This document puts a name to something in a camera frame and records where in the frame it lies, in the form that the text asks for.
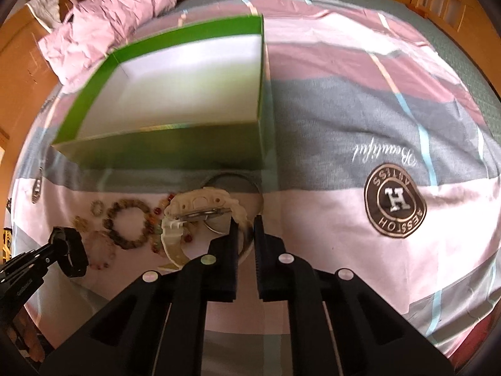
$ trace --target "pink pillow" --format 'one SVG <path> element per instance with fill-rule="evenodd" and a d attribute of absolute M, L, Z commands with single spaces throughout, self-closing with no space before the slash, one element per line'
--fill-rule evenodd
<path fill-rule="evenodd" d="M 63 85 L 90 69 L 140 25 L 176 5 L 177 0 L 85 0 L 66 22 L 38 46 Z"/>

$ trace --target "small bracelet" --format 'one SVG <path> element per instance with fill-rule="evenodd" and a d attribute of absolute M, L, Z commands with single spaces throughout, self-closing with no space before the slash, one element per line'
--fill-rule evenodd
<path fill-rule="evenodd" d="M 141 209 L 145 216 L 142 235 L 133 241 L 123 238 L 114 229 L 113 222 L 113 219 L 116 218 L 119 211 L 132 207 Z M 143 246 L 148 241 L 148 235 L 154 233 L 155 230 L 153 223 L 155 218 L 150 213 L 150 207 L 139 199 L 120 199 L 118 202 L 114 202 L 111 208 L 108 208 L 106 211 L 106 216 L 107 217 L 103 219 L 103 226 L 108 230 L 108 236 L 115 243 L 115 245 L 123 248 L 124 250 Z"/>
<path fill-rule="evenodd" d="M 90 230 L 89 221 L 78 215 L 72 219 L 71 224 L 80 233 L 87 233 Z"/>
<path fill-rule="evenodd" d="M 104 203 L 103 201 L 96 200 L 91 203 L 91 214 L 92 216 L 99 217 L 104 212 Z"/>

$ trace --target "green box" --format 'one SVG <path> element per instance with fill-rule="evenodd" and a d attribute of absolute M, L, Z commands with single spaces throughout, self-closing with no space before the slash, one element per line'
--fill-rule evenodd
<path fill-rule="evenodd" d="M 135 42 L 91 77 L 52 146 L 84 168 L 261 169 L 266 69 L 260 16 Z"/>

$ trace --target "circular logo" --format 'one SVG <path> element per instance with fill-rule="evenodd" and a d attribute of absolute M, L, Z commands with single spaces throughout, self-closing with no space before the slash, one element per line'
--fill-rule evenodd
<path fill-rule="evenodd" d="M 414 233 L 426 216 L 426 202 L 402 167 L 383 164 L 367 178 L 365 211 L 372 226 L 391 238 Z"/>

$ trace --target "screw head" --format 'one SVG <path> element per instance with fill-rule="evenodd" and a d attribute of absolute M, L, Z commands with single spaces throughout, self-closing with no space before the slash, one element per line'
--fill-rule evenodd
<path fill-rule="evenodd" d="M 289 253 L 283 253 L 279 256 L 279 262 L 284 264 L 290 264 L 294 261 L 294 256 Z"/>
<path fill-rule="evenodd" d="M 158 273 L 156 271 L 147 271 L 143 274 L 143 281 L 145 283 L 154 283 L 158 280 Z"/>
<path fill-rule="evenodd" d="M 200 262 L 206 266 L 210 266 L 217 261 L 216 256 L 213 255 L 205 255 L 200 258 Z"/>
<path fill-rule="evenodd" d="M 338 277 L 341 280 L 350 281 L 354 276 L 355 274 L 350 269 L 341 269 L 338 271 Z"/>

